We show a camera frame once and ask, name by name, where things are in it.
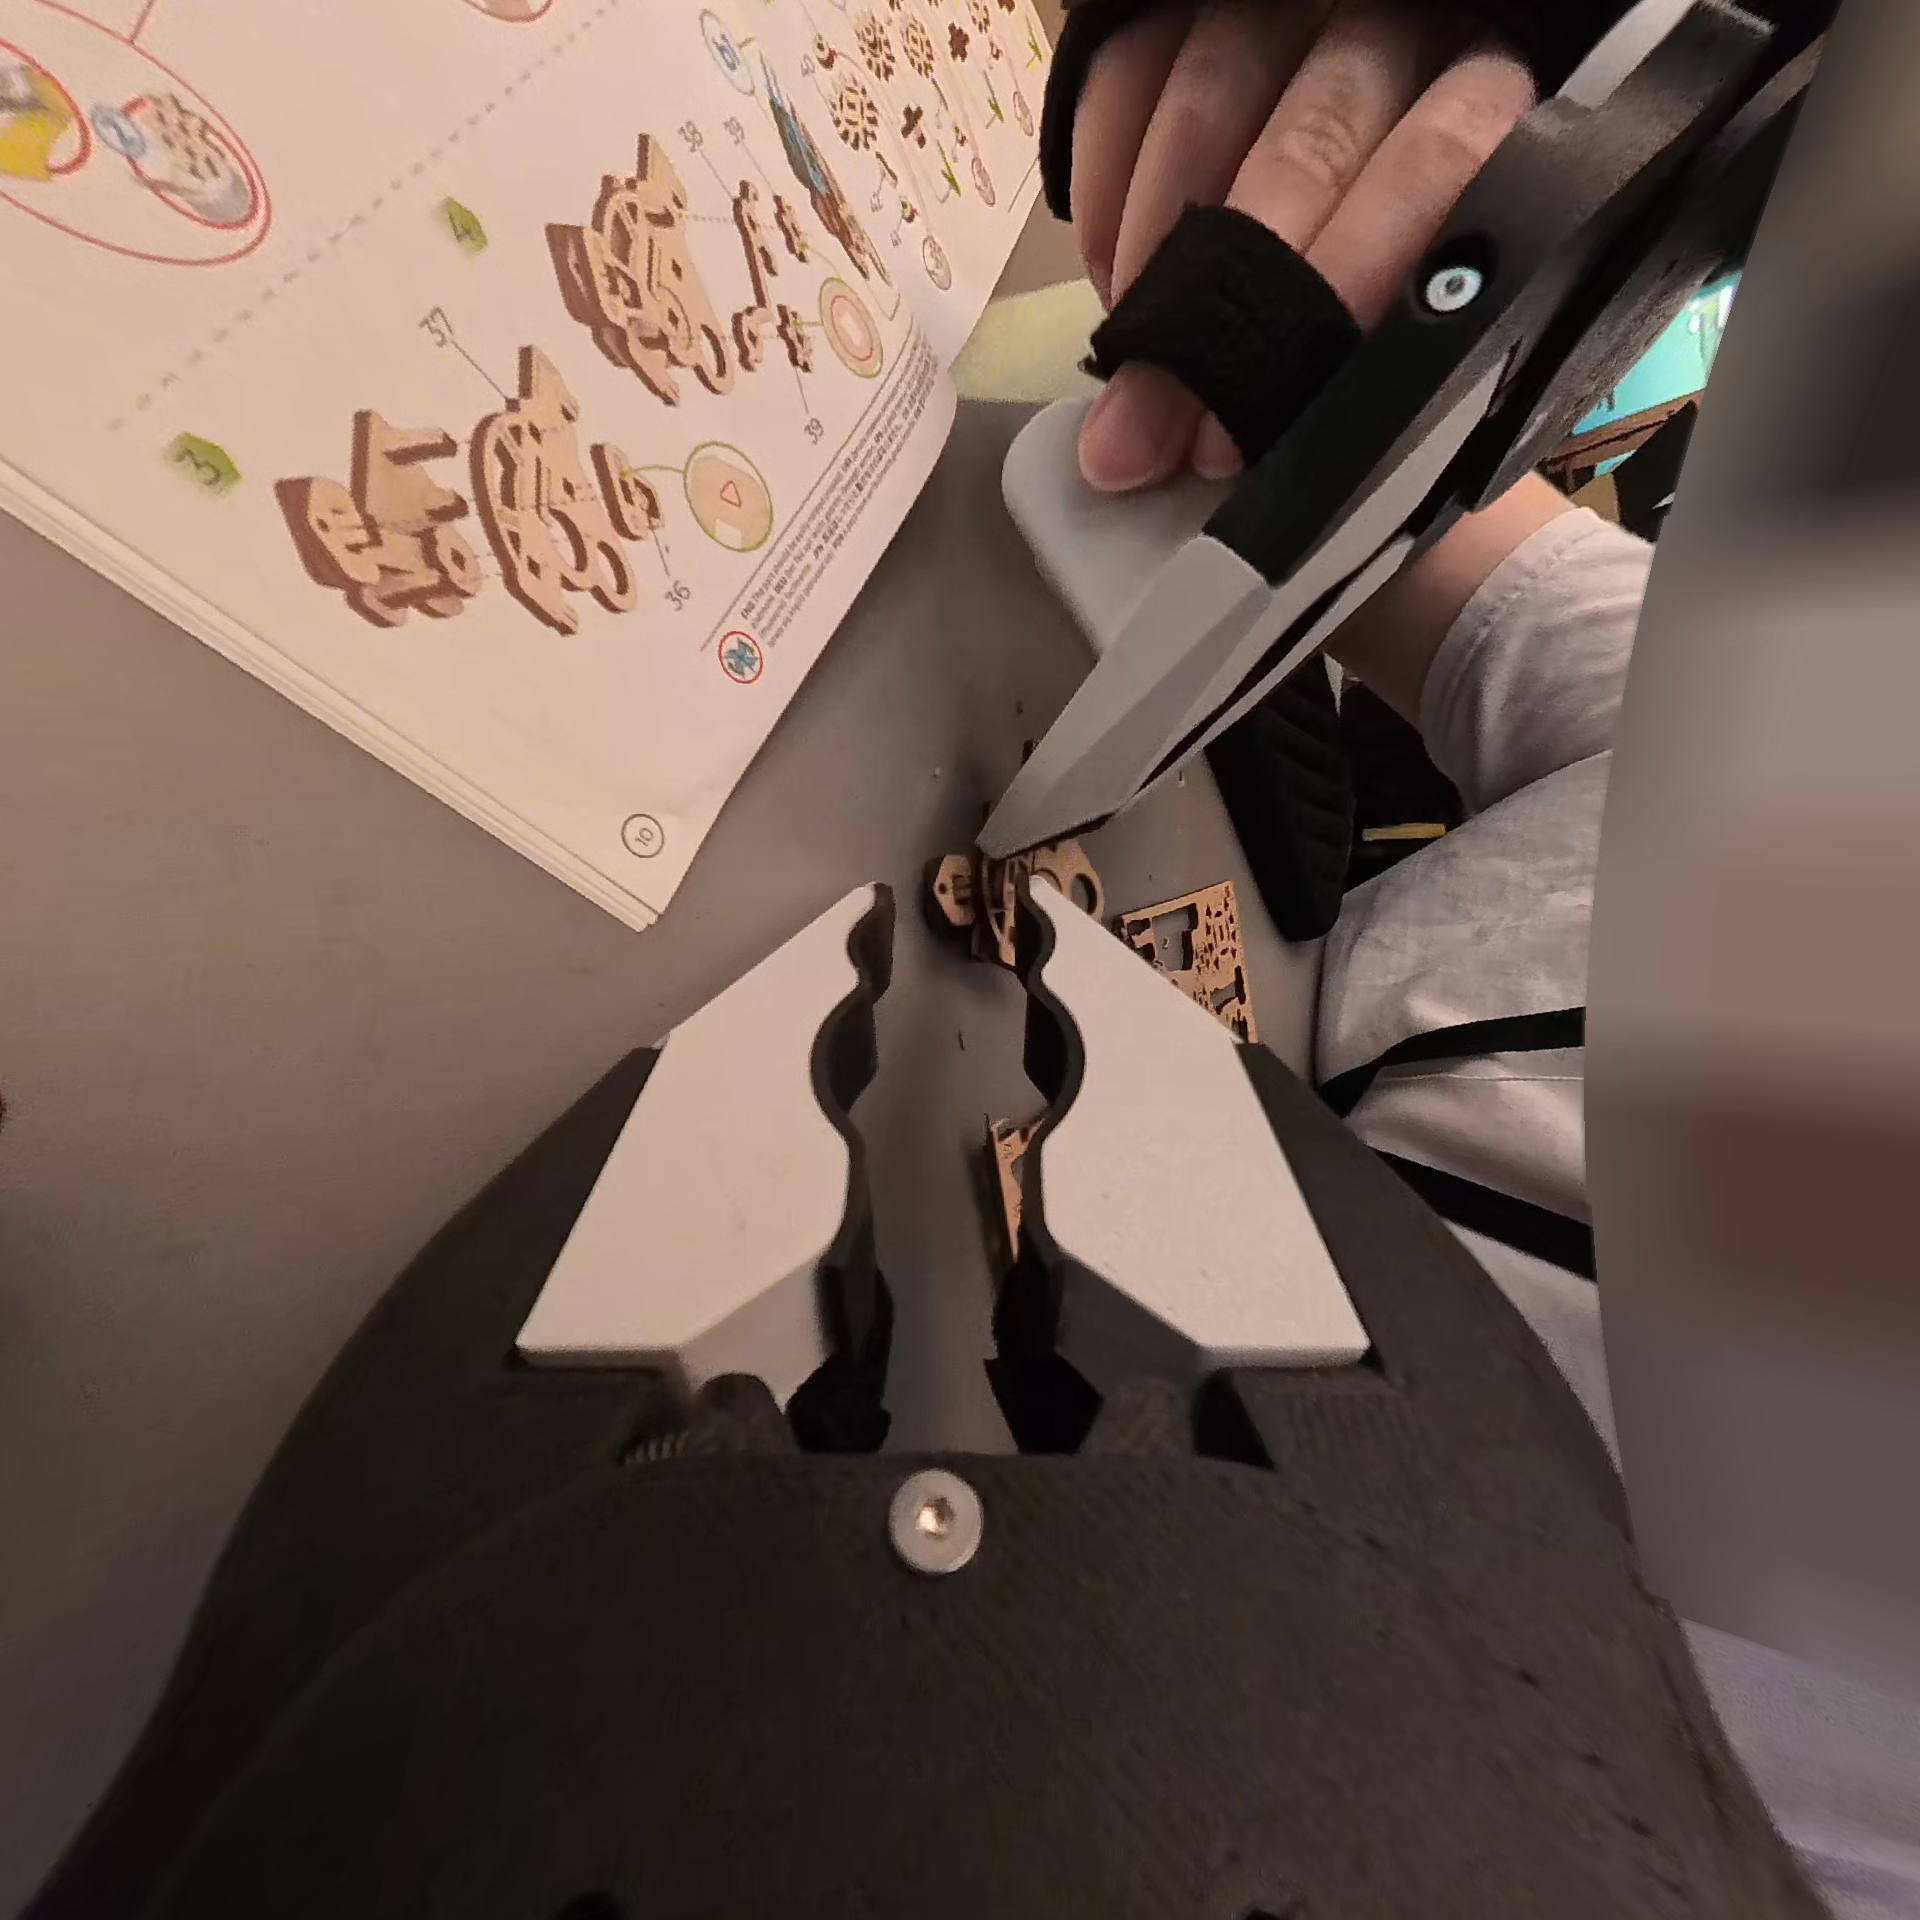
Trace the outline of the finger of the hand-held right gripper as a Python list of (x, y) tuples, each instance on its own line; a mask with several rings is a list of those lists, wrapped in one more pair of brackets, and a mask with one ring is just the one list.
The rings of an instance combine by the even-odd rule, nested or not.
[(979, 850), (1002, 860), (1114, 818), (1317, 656), (1412, 547), (1408, 531), (1369, 556), (1329, 543), (1274, 586), (1219, 539), (1182, 543), (998, 798)]

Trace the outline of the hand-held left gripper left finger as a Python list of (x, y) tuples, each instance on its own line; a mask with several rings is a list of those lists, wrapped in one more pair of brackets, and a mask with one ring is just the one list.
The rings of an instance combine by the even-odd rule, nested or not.
[(527, 1322), (541, 1368), (756, 1377), (808, 1451), (877, 1451), (895, 1300), (852, 1105), (895, 891), (864, 882), (676, 1024)]

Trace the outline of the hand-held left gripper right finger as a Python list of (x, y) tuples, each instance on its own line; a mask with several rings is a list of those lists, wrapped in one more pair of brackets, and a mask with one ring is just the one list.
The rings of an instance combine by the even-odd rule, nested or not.
[(1182, 1412), (1230, 1373), (1369, 1355), (1252, 1066), (1274, 1056), (1050, 880), (1017, 888), (1022, 1239), (993, 1315), (995, 1403), (1018, 1451), (1075, 1451), (1127, 1385)]

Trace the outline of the wooden cutout parts sheet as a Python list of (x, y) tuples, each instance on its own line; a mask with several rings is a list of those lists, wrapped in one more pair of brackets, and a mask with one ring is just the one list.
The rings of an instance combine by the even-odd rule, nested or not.
[[(1260, 1039), (1252, 1003), (1238, 898), (1230, 880), (1116, 911), (1109, 929), (1155, 974), (1212, 1016), (1238, 1043)], [(1001, 1259), (1022, 1254), (1024, 1158), (1042, 1120), (987, 1121), (985, 1166), (998, 1215)]]

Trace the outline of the wooden model assembly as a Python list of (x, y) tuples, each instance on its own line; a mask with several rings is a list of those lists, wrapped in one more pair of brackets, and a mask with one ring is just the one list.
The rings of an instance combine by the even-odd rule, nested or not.
[(925, 868), (925, 908), (943, 938), (963, 938), (973, 956), (1013, 971), (1018, 959), (1018, 885), (1050, 882), (1093, 919), (1105, 919), (1107, 895), (1099, 873), (1075, 840), (989, 860), (948, 851)]

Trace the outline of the person's right forearm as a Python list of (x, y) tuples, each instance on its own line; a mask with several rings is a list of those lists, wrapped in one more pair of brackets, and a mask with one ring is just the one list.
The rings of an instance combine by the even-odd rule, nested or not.
[(1651, 542), (1575, 508), (1474, 588), (1383, 588), (1331, 652), (1483, 814), (1611, 754), (1653, 559)]

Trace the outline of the person's right hand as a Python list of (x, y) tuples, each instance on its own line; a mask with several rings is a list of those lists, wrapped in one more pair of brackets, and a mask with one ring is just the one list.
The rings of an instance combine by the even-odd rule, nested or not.
[(1517, 51), (1418, 4), (1168, 4), (1080, 84), (1077, 258), (1114, 308), (1190, 204), (1224, 204), (1369, 328), (1537, 99)]

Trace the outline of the black bag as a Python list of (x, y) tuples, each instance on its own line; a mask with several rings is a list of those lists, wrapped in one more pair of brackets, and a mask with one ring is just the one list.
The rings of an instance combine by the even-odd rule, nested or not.
[(1311, 658), (1204, 749), (1272, 928), (1331, 932), (1344, 895), (1465, 823), (1421, 730)]

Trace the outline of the person's torso in white shirt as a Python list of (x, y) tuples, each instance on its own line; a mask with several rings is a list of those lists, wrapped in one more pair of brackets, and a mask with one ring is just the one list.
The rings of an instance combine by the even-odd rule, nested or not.
[(1611, 755), (1550, 776), (1360, 891), (1324, 963), (1317, 1066), (1377, 1066), (1351, 1129), (1425, 1199), (1591, 1226), (1584, 1042), (1492, 1021), (1579, 1013)]

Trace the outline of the illustrated instruction booklet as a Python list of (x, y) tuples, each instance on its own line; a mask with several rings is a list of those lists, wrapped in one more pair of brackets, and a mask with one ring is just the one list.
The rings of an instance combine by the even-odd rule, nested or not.
[(6, 1), (6, 508), (647, 928), (945, 448), (1046, 68), (1017, 1)]

